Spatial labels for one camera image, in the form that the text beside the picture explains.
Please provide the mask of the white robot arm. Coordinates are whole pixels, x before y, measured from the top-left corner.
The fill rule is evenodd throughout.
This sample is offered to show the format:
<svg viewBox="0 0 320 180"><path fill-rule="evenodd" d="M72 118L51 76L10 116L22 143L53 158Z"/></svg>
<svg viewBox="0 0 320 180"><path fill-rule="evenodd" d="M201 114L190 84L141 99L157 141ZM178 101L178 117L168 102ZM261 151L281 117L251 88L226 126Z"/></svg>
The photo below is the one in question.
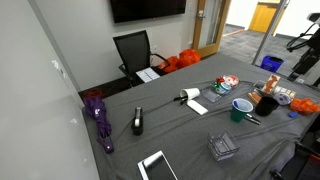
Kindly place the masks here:
<svg viewBox="0 0 320 180"><path fill-rule="evenodd" d="M320 13L310 13L307 17L312 25L298 37L289 41L286 49L289 52L308 46L307 51L301 56L298 63L292 68L293 72L289 75L288 80L295 81L300 75L306 74L318 61L320 57ZM304 37L309 36L309 39L294 45L294 43Z"/></svg>

